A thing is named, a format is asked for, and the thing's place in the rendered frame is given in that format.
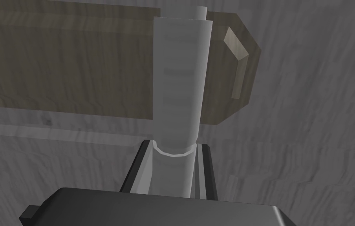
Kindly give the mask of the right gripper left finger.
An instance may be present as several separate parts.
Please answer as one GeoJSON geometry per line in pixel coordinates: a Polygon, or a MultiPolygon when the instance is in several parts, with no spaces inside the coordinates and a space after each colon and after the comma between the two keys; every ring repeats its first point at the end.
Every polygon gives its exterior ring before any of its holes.
{"type": "Polygon", "coordinates": [[[133,160],[120,192],[148,194],[153,175],[153,141],[144,140],[133,160]]]}

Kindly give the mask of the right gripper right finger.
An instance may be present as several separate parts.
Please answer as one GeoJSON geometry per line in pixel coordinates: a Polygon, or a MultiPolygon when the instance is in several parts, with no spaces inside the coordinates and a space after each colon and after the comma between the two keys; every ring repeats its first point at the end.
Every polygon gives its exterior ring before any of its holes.
{"type": "Polygon", "coordinates": [[[207,144],[197,144],[191,198],[218,200],[212,156],[207,144]]]}

